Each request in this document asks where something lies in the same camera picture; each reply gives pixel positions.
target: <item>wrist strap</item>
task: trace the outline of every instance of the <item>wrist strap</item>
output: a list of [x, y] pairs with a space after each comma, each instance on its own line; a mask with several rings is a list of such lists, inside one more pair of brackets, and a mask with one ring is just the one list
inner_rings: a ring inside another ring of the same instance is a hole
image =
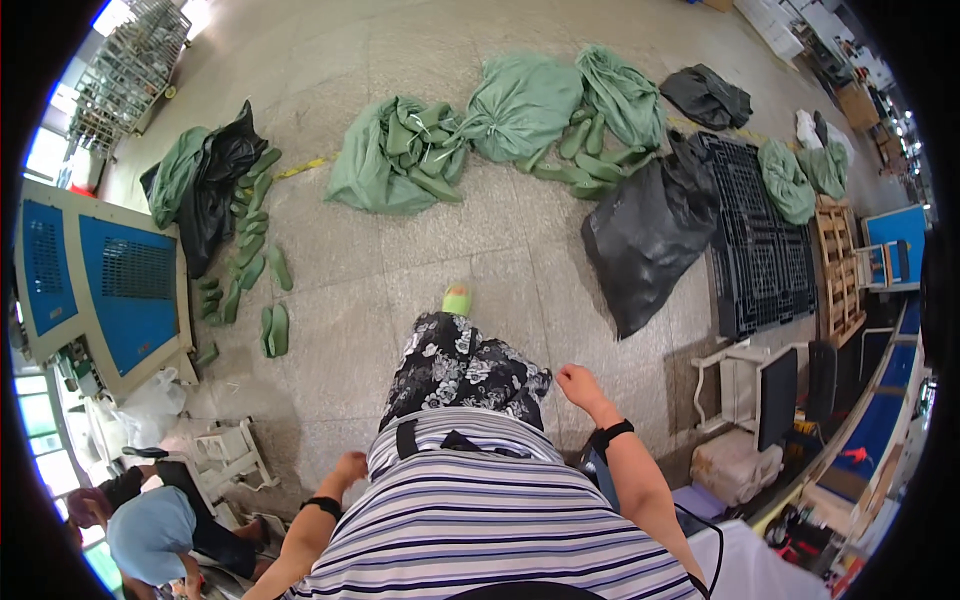
[[601, 429], [596, 433], [596, 438], [593, 441], [593, 448], [603, 456], [607, 452], [607, 446], [610, 445], [610, 440], [620, 435], [621, 433], [627, 433], [628, 431], [635, 431], [634, 424], [624, 419], [616, 425], [611, 425], [606, 429]]
[[340, 517], [344, 515], [344, 512], [340, 509], [340, 502], [337, 502], [333, 498], [327, 496], [314, 497], [306, 500], [300, 504], [300, 510], [303, 510], [303, 508], [308, 504], [316, 504], [318, 507], [320, 507], [320, 510], [333, 515], [333, 520], [337, 522], [340, 522]]

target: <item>machine vent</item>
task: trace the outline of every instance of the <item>machine vent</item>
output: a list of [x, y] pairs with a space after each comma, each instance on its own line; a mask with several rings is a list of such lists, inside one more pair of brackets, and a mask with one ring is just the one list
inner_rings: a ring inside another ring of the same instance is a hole
[[177, 264], [173, 248], [116, 237], [104, 239], [102, 294], [114, 298], [172, 300]]
[[62, 294], [62, 272], [57, 259], [57, 225], [43, 221], [30, 222], [31, 260], [34, 263], [32, 283], [38, 294]]

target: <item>white plastic bag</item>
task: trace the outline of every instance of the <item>white plastic bag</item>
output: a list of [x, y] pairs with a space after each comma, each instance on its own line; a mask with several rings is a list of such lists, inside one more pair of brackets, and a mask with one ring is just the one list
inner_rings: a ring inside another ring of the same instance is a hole
[[130, 445], [146, 448], [163, 441], [186, 402], [186, 392], [174, 383], [177, 370], [164, 369], [127, 397], [114, 411], [124, 424]]
[[843, 144], [843, 147], [847, 149], [847, 168], [853, 166], [853, 157], [856, 156], [856, 153], [853, 151], [853, 144], [850, 143], [850, 140], [847, 136], [833, 127], [830, 122], [827, 122], [827, 139], [831, 142], [840, 142]]
[[804, 145], [804, 148], [817, 149], [824, 147], [814, 130], [813, 117], [806, 110], [797, 111], [797, 139]]

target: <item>tiled floor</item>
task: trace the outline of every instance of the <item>tiled floor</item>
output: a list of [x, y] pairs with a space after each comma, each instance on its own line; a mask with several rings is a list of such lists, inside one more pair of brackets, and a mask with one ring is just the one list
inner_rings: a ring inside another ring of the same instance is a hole
[[[878, 212], [887, 202], [878, 200], [882, 186], [866, 141], [736, 11], [681, 0], [210, 0], [209, 6], [211, 24], [181, 57], [177, 97], [157, 107], [142, 138], [117, 151], [104, 184], [108, 201], [146, 210], [139, 174], [183, 130], [226, 123], [248, 96], [257, 131], [284, 151], [283, 169], [330, 156], [367, 102], [411, 94], [463, 109], [480, 81], [482, 59], [533, 48], [572, 60], [585, 43], [598, 42], [657, 82], [705, 62], [753, 95], [753, 132], [792, 139], [794, 112], [818, 108], [857, 147], [849, 184], [854, 205]], [[684, 478], [698, 442], [696, 371], [688, 359], [717, 347], [705, 258], [646, 327], [618, 343], [579, 241], [591, 204], [561, 185], [471, 156], [459, 186], [463, 204], [397, 218], [321, 202], [329, 170], [326, 164], [279, 181], [267, 198], [268, 236], [286, 250], [294, 290], [284, 293], [264, 276], [242, 299], [235, 325], [196, 327], [198, 341], [216, 340], [221, 357], [190, 391], [192, 421], [179, 433], [251, 415], [261, 449], [283, 479], [275, 490], [238, 491], [236, 498], [290, 515], [341, 452], [365, 448], [406, 328], [419, 312], [437, 308], [445, 285], [457, 278], [472, 282], [473, 318], [486, 334], [554, 370], [566, 362], [589, 366], [662, 458], [671, 481]], [[222, 271], [219, 263], [213, 269]], [[259, 312], [278, 300], [290, 311], [291, 349], [271, 361], [258, 347]], [[776, 347], [811, 339], [814, 329], [810, 318], [759, 341]], [[708, 383], [707, 396], [715, 396], [716, 385], [715, 378]], [[544, 413], [559, 447], [583, 444], [590, 423], [558, 390]]]

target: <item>floral pants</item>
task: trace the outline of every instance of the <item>floral pants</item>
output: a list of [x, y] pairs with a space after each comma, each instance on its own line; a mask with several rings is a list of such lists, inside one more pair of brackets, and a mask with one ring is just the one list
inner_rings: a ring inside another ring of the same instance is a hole
[[484, 340], [466, 317], [423, 314], [403, 349], [380, 430], [421, 410], [472, 406], [542, 431], [540, 403], [551, 380], [549, 369], [540, 369], [504, 342]]

